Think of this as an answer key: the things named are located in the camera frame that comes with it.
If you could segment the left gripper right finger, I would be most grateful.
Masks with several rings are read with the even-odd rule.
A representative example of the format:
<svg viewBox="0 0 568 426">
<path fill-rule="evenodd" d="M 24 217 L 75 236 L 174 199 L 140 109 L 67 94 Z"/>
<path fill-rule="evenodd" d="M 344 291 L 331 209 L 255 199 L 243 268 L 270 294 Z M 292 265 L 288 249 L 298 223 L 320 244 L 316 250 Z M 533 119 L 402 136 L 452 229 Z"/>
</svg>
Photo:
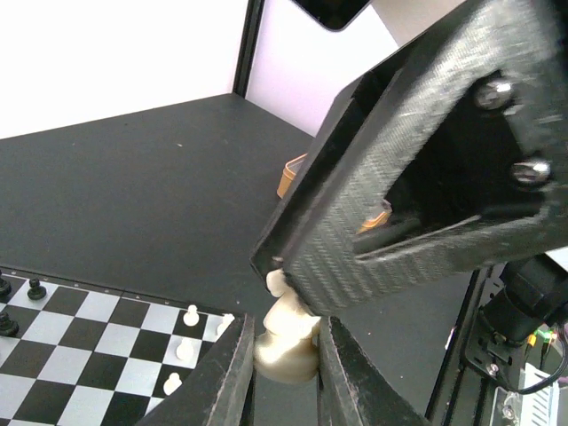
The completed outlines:
<svg viewBox="0 0 568 426">
<path fill-rule="evenodd" d="M 319 330 L 319 425 L 427 425 L 386 381 L 337 318 Z"/>
</svg>

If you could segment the black mounting rail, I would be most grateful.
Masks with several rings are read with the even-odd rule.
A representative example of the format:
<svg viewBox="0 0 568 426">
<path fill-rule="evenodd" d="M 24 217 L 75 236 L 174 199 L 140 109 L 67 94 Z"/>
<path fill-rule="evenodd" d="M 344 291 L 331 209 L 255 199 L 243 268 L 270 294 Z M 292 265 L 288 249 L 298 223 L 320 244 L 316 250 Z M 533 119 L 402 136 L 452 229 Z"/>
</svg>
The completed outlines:
<svg viewBox="0 0 568 426">
<path fill-rule="evenodd" d="M 479 308 L 503 287 L 502 265 L 471 274 L 425 416 L 434 425 L 487 425 L 495 393 Z"/>
</svg>

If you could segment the white knight piece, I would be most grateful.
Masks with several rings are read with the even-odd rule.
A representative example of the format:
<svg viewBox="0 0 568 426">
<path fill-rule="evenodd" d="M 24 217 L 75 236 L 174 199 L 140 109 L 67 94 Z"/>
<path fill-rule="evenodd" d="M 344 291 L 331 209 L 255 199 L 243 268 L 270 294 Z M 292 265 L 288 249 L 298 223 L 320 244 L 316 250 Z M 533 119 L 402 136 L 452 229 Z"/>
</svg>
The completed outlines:
<svg viewBox="0 0 568 426">
<path fill-rule="evenodd" d="M 320 331 L 320 317 L 308 311 L 281 269 L 266 275 L 266 286 L 276 302 L 264 317 L 264 332 L 255 340 L 254 367 L 277 383 L 308 382 L 319 369 L 314 338 Z"/>
</svg>

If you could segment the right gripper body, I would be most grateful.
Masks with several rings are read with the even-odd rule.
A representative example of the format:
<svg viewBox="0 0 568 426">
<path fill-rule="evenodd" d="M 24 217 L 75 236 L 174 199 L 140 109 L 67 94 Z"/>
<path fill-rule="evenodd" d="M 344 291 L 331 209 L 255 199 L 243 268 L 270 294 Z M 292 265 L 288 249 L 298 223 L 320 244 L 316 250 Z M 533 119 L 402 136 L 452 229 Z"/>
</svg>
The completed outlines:
<svg viewBox="0 0 568 426">
<path fill-rule="evenodd" d="M 567 271 L 546 254 L 506 263 L 504 288 L 481 308 L 485 329 L 511 346 L 567 321 Z"/>
</svg>

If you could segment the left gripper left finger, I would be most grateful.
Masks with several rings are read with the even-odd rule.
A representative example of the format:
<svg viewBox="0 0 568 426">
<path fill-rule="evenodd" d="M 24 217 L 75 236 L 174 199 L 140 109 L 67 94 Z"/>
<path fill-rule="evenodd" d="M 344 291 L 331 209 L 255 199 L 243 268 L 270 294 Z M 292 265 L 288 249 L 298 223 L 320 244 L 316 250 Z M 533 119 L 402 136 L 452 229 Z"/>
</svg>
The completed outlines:
<svg viewBox="0 0 568 426">
<path fill-rule="evenodd" d="M 254 337 L 254 319 L 237 317 L 182 385 L 138 424 L 253 424 Z"/>
</svg>

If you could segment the black frame post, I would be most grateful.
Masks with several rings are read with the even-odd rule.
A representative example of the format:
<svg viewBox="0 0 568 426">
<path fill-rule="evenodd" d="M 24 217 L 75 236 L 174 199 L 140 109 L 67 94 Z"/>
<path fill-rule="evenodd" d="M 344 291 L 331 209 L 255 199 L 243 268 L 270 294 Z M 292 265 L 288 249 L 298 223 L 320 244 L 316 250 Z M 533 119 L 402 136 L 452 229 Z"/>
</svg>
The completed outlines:
<svg viewBox="0 0 568 426">
<path fill-rule="evenodd" d="M 248 0 L 233 79 L 233 93 L 242 98 L 248 91 L 263 12 L 264 0 Z"/>
</svg>

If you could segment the black chess pieces row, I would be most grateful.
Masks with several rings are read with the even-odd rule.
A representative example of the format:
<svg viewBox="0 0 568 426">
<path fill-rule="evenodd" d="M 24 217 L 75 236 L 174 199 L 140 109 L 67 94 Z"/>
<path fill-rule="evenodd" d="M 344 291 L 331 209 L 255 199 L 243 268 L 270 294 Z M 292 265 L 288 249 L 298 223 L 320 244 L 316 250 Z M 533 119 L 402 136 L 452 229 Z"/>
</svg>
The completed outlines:
<svg viewBox="0 0 568 426">
<path fill-rule="evenodd" d="M 48 301 L 38 278 L 1 276 L 1 337 L 22 337 Z"/>
</svg>

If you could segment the white chess piece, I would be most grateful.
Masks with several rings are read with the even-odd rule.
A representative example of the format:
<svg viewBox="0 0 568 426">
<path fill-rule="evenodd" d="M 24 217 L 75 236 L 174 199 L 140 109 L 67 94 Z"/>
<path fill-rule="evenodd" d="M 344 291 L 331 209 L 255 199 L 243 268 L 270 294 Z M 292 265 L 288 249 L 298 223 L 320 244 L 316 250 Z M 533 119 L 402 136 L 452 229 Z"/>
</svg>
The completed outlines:
<svg viewBox="0 0 568 426">
<path fill-rule="evenodd" d="M 183 337 L 176 348 L 176 356 L 182 361 L 188 361 L 194 354 L 192 339 Z"/>
<path fill-rule="evenodd" d="M 200 321 L 200 315 L 198 313 L 198 308 L 194 304 L 190 304 L 187 307 L 187 311 L 183 315 L 183 322 L 188 327 L 196 326 Z"/>
</svg>

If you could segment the white pawn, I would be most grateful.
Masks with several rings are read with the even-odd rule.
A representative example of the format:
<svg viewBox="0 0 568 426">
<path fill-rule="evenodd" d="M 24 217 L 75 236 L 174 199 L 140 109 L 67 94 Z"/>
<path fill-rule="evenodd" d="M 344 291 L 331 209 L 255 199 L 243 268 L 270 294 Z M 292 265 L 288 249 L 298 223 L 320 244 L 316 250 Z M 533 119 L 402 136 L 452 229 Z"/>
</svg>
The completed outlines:
<svg viewBox="0 0 568 426">
<path fill-rule="evenodd" d="M 182 384 L 179 373 L 171 373 L 168 379 L 164 382 L 162 389 L 166 396 L 170 396 Z"/>
</svg>

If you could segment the white chess piece corner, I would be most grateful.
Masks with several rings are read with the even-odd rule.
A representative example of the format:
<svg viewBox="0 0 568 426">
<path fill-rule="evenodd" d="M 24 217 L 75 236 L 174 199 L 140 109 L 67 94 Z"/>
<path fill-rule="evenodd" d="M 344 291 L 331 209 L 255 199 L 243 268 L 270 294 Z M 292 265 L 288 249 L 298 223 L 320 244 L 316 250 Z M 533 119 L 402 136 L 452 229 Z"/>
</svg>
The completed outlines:
<svg viewBox="0 0 568 426">
<path fill-rule="evenodd" d="M 216 337 L 220 337 L 226 331 L 226 329 L 228 329 L 231 326 L 234 319 L 235 317 L 233 314 L 231 313 L 224 314 L 223 318 L 221 319 L 221 322 L 217 326 Z"/>
</svg>

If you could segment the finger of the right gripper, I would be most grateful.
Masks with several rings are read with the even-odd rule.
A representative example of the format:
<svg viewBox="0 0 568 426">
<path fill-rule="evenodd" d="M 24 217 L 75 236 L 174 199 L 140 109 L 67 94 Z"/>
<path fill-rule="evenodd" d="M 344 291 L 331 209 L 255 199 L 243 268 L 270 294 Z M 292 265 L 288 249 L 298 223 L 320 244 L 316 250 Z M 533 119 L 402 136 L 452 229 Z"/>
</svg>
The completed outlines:
<svg viewBox="0 0 568 426">
<path fill-rule="evenodd" d="M 567 244 L 567 4 L 466 1 L 345 87 L 253 249 L 317 315 Z"/>
</svg>

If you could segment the black white chessboard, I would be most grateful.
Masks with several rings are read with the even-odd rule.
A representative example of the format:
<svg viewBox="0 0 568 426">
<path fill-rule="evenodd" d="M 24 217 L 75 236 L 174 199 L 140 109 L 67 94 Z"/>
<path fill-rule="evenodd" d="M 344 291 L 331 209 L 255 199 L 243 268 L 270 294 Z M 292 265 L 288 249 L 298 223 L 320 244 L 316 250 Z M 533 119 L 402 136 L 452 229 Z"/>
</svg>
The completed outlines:
<svg viewBox="0 0 568 426">
<path fill-rule="evenodd" d="M 82 282 L 38 278 L 48 301 L 22 337 L 1 339 L 1 422 L 4 425 L 133 425 L 164 398 L 171 373 L 185 380 L 217 341 L 224 313 Z M 192 339 L 188 361 L 176 356 Z"/>
</svg>

